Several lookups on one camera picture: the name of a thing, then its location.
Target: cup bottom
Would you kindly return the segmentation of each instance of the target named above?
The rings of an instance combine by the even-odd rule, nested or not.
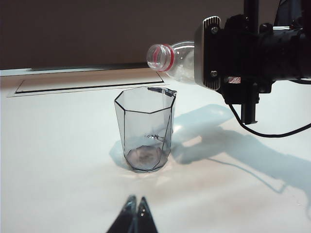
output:
[[[153,146],[141,146],[132,149],[125,156],[133,169],[142,171],[152,171],[163,166],[165,162],[162,165],[159,164],[160,161],[163,161],[163,157],[167,158],[161,148]]]

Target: clear plastic bottle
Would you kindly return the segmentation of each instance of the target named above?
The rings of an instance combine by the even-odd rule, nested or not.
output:
[[[194,42],[152,45],[147,52],[147,63],[151,69],[165,72],[177,81],[194,83]]]

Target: bottle neck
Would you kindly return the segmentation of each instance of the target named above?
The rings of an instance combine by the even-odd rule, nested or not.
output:
[[[167,44],[152,45],[147,52],[147,63],[155,71],[168,71],[174,63],[174,49]]]

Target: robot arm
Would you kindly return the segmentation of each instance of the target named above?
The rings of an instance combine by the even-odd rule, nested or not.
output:
[[[258,5],[244,0],[244,14],[223,28],[218,16],[206,18],[194,41],[196,83],[219,92],[230,107],[240,104],[244,124],[256,123],[259,94],[270,93],[275,81],[311,78],[311,1],[301,0],[303,27],[288,30],[269,23],[258,29]]]

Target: white tabletop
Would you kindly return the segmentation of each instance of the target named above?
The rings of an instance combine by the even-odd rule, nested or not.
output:
[[[177,90],[172,151],[159,171],[135,173],[113,104],[121,89],[7,97],[18,76],[2,77],[1,232],[103,233],[130,194],[147,198],[160,233],[311,232],[311,130],[251,135],[220,94],[163,78]],[[308,124],[310,100],[309,86],[276,82],[251,128]]]

